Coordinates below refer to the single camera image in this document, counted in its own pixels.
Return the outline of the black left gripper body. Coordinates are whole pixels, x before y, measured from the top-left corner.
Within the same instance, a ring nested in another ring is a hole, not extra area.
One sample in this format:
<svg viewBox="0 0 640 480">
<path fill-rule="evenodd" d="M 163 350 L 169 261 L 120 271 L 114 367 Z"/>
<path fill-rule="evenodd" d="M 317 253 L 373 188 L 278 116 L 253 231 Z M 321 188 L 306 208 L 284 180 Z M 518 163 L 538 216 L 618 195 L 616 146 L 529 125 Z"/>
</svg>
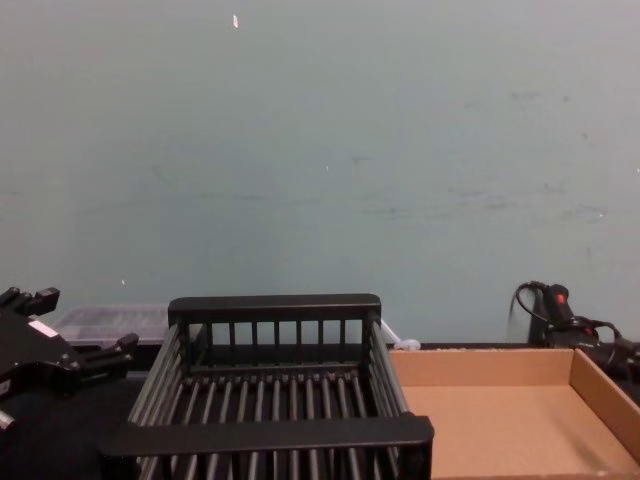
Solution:
<svg viewBox="0 0 640 480">
<path fill-rule="evenodd" d="M 69 393 L 79 384 L 79 354 L 39 320 L 1 310 L 1 399 L 35 390 Z"/>
</svg>

